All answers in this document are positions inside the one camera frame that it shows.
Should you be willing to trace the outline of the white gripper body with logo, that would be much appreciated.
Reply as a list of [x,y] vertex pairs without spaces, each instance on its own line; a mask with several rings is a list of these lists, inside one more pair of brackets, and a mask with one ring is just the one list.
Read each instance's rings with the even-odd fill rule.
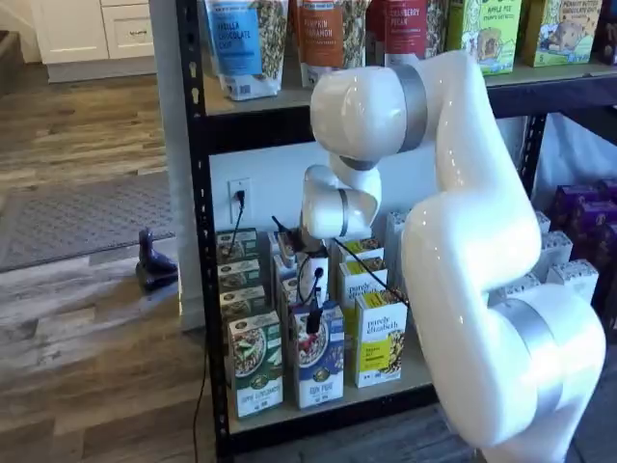
[[322,306],[328,299],[329,257],[327,254],[298,255],[298,298],[307,303],[315,299]]

